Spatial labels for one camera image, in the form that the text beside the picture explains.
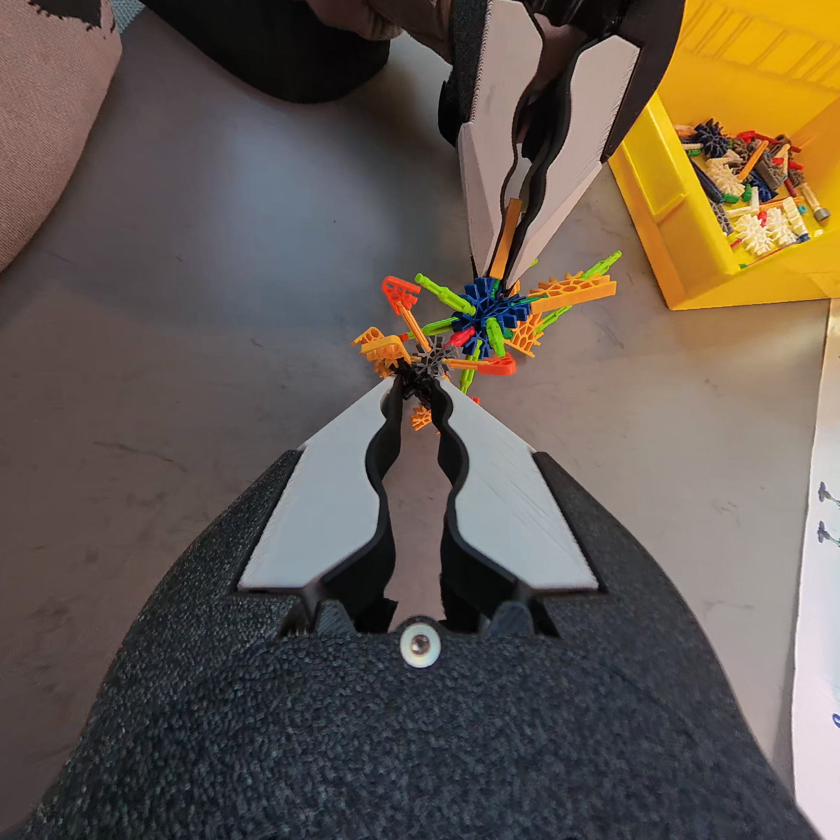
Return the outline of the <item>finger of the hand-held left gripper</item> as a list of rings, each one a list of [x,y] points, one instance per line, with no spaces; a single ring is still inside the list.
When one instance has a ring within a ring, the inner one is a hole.
[[[477,277],[487,277],[501,240],[505,194],[518,164],[516,123],[539,66],[543,38],[522,2],[478,2],[476,68],[467,67],[466,118],[457,138]]]
[[[539,257],[603,166],[602,156],[635,69],[639,48],[618,35],[579,50],[555,90],[560,111],[519,197],[506,288]]]

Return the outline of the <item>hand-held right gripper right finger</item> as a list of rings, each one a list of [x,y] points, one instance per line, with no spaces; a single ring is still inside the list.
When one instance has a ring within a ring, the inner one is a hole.
[[[434,382],[437,463],[450,490],[440,544],[453,632],[555,632],[544,600],[599,581],[538,452],[447,380]]]

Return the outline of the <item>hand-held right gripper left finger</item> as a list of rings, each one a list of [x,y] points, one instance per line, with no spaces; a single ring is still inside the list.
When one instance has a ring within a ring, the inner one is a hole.
[[[403,386],[388,377],[295,450],[239,593],[295,596],[311,625],[336,601],[356,631],[388,630],[396,548],[383,479],[400,454],[402,418]]]

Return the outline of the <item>colourful toy construction model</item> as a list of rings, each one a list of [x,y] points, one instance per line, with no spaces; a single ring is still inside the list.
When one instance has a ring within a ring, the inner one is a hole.
[[[467,395],[477,375],[514,375],[517,363],[510,351],[532,358],[546,330],[572,307],[616,293],[609,270],[622,257],[619,250],[588,270],[551,278],[526,294],[518,281],[505,288],[502,275],[521,215],[522,200],[512,198],[489,275],[474,279],[462,293],[422,274],[413,282],[385,278],[381,290],[406,330],[386,335],[371,327],[352,342],[382,379],[401,379],[404,399],[416,399],[409,416],[415,431],[432,422],[432,380],[449,381],[458,373],[458,389]]]

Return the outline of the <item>grey desk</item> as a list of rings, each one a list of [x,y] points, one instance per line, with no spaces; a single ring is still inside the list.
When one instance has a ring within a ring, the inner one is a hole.
[[[445,65],[409,38],[347,98],[239,83],[151,12],[78,168],[2,274],[2,832],[55,779],[133,619],[284,450],[375,383],[384,276],[470,273]],[[669,311],[613,175],[531,283],[615,250],[481,404],[656,558],[792,786],[797,584],[826,301]]]

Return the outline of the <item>person's left hand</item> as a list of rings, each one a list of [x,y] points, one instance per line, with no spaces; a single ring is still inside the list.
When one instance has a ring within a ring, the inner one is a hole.
[[[370,41],[393,40],[402,33],[452,63],[451,1],[307,1],[327,26]]]

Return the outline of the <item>yellow storage bin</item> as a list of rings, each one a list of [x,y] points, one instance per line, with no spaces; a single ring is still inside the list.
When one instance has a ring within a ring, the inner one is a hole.
[[[610,160],[671,310],[838,298],[838,2],[686,2],[674,57]],[[725,234],[676,127],[790,145],[808,239],[755,255]]]

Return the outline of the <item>pile of toy building pieces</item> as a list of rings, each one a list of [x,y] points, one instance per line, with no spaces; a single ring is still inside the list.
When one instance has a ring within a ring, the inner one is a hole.
[[[673,128],[742,270],[828,232],[832,214],[788,133],[733,133],[715,119]]]

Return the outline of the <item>printed instruction sheet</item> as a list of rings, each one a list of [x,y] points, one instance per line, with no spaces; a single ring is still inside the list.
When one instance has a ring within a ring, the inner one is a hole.
[[[794,795],[839,838],[839,300],[829,308],[807,496],[791,705]]]

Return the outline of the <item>person's brown hoodie torso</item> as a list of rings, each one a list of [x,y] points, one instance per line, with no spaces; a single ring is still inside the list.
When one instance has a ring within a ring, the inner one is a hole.
[[[121,53],[110,2],[1,2],[2,270],[67,187]]]

